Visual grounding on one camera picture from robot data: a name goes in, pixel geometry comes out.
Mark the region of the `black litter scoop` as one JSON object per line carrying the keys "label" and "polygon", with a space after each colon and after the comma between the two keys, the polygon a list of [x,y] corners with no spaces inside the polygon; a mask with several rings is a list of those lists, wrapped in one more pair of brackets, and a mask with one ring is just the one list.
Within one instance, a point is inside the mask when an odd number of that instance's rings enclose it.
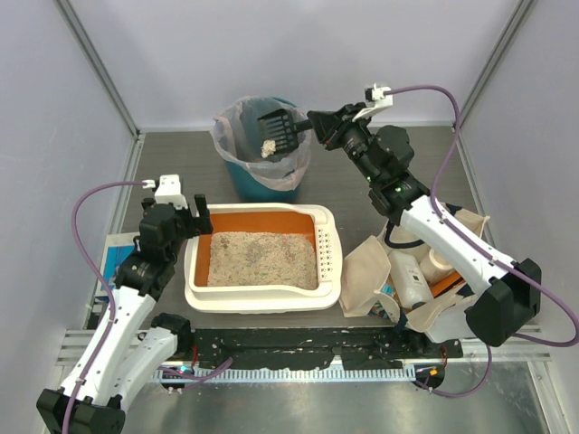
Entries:
{"label": "black litter scoop", "polygon": [[312,129],[309,120],[295,121],[284,108],[257,118],[257,126],[262,142],[267,139],[277,143],[277,154],[288,154],[299,147],[299,134]]}

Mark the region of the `litter clump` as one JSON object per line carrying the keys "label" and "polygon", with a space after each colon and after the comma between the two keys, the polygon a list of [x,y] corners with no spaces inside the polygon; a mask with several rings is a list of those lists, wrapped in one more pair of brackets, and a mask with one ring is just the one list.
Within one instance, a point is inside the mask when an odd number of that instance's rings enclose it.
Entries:
{"label": "litter clump", "polygon": [[262,142],[261,145],[261,157],[263,159],[268,159],[277,154],[277,143],[275,140],[267,139]]}

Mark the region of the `white orange litter box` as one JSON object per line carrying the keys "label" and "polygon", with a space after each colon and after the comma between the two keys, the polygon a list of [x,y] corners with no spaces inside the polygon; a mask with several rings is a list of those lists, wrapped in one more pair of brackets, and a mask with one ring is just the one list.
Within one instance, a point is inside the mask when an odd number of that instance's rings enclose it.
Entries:
{"label": "white orange litter box", "polygon": [[305,236],[316,252],[318,287],[288,285],[209,287],[211,237],[189,240],[185,247],[185,299],[205,313],[273,314],[323,310],[341,292],[343,253],[333,213],[317,204],[210,204],[214,233],[224,231],[291,233]]}

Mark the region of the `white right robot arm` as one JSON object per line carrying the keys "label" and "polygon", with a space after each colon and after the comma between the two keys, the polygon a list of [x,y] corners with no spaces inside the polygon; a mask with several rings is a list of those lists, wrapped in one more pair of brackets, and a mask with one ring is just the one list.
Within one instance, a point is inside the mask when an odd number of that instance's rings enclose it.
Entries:
{"label": "white right robot arm", "polygon": [[414,151],[405,129],[381,127],[371,133],[355,117],[361,104],[336,112],[309,111],[317,141],[326,149],[342,149],[369,183],[376,210],[411,232],[448,261],[465,279],[473,305],[464,321],[479,340],[501,346],[540,311],[535,287],[541,268],[531,259],[517,262],[467,231],[434,199],[432,191],[408,170]]}

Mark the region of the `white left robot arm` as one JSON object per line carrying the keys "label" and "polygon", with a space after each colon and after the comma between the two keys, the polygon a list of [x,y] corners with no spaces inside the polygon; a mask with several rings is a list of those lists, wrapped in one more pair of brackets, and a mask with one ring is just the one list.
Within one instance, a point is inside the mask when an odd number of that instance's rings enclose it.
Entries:
{"label": "white left robot arm", "polygon": [[161,314],[138,347],[130,347],[174,276],[183,244],[212,233],[207,201],[198,194],[191,209],[183,198],[155,196],[142,207],[139,233],[117,269],[106,317],[61,386],[43,390],[36,402],[51,433],[120,433],[131,403],[157,367],[191,346],[190,322]]}

